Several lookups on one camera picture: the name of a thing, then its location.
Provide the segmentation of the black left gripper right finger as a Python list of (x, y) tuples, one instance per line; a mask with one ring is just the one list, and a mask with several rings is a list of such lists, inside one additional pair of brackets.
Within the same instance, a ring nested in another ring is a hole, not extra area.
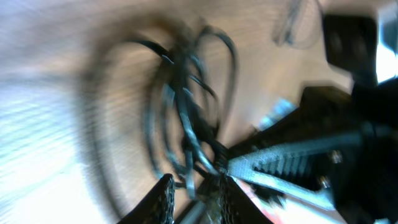
[(228, 175), (220, 177), (222, 224), (272, 224)]

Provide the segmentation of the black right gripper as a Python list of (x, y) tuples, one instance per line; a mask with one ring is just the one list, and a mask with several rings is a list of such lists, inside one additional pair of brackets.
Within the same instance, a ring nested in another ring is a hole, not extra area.
[(397, 223), (397, 80), (351, 93), (307, 86), (297, 109), (228, 152), (231, 177), (348, 223)]

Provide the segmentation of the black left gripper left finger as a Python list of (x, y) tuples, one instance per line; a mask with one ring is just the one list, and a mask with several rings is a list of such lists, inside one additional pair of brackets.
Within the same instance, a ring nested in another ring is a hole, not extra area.
[(175, 181), (172, 174), (165, 174), (118, 224), (172, 224), (174, 210)]

